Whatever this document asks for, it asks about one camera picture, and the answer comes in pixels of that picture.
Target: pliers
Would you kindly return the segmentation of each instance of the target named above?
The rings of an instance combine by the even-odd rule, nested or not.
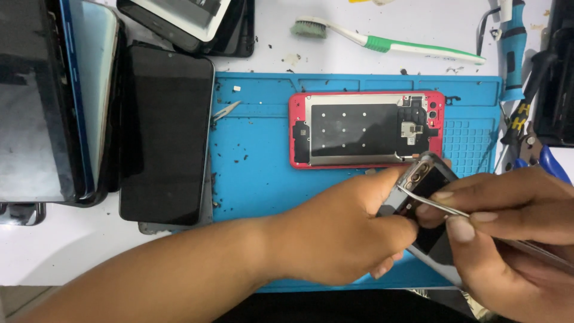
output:
[[[528,123],[526,134],[520,136],[518,142],[520,151],[518,152],[518,158],[514,162],[515,168],[540,166],[548,174],[572,185],[568,174],[554,158],[550,148],[547,145],[543,145],[534,133],[532,122]]]

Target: red smartphone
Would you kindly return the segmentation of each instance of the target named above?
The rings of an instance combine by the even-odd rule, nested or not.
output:
[[[371,168],[443,152],[438,91],[297,93],[289,99],[294,168]]]

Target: red phone frame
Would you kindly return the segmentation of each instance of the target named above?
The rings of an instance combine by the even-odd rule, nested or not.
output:
[[[293,138],[293,126],[296,121],[305,121],[305,98],[308,95],[369,95],[369,94],[403,94],[407,96],[422,94],[427,97],[427,111],[436,111],[437,116],[433,121],[435,124],[429,128],[438,129],[439,135],[431,137],[429,141],[429,151],[442,156],[443,153],[443,126],[444,126],[444,95],[438,91],[377,91],[377,92],[320,92],[320,93],[295,93],[289,98],[289,164],[293,168],[308,169],[325,169],[325,168],[375,168],[403,165],[405,163],[395,164],[371,164],[371,165],[341,165],[341,166],[309,166],[306,163],[295,162],[295,139]],[[431,103],[435,102],[436,107],[432,108]]]

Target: blue silicone repair mat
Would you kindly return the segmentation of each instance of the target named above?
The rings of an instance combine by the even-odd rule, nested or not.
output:
[[[502,80],[494,76],[260,74],[218,72],[213,112],[242,101],[212,127],[214,220],[260,217],[291,209],[365,170],[295,170],[289,165],[288,100],[297,92],[437,90],[447,97],[443,155],[459,177],[491,172]],[[343,287],[280,280],[261,291],[443,287],[451,284],[412,255],[383,278]]]

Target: white table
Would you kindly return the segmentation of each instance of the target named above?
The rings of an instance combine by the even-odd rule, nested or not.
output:
[[[115,0],[97,0],[115,6]],[[257,0],[255,34],[259,42],[248,59],[213,58],[218,71],[446,75],[453,65],[428,59],[389,56],[361,48],[329,32],[327,40],[291,36],[289,28],[299,15],[319,16],[339,24],[391,39],[452,47],[467,52],[476,50],[476,30],[492,0],[396,0],[378,7],[370,2],[347,0]],[[530,0],[524,22],[528,31],[526,49],[541,49],[542,28],[548,25],[550,1]],[[132,37],[158,42],[158,37],[127,20]],[[487,30],[498,22],[489,19]],[[282,62],[289,55],[301,60],[291,65]],[[497,43],[485,35],[482,55],[488,59],[481,67],[464,66],[459,75],[499,75]],[[567,166],[574,151],[553,149]],[[574,166],[567,172],[574,178]],[[46,220],[34,227],[0,225],[0,285],[61,285],[93,266],[147,241],[166,234],[145,236],[137,223],[122,220],[118,214],[118,194],[110,194],[100,205],[78,209],[48,205]]]

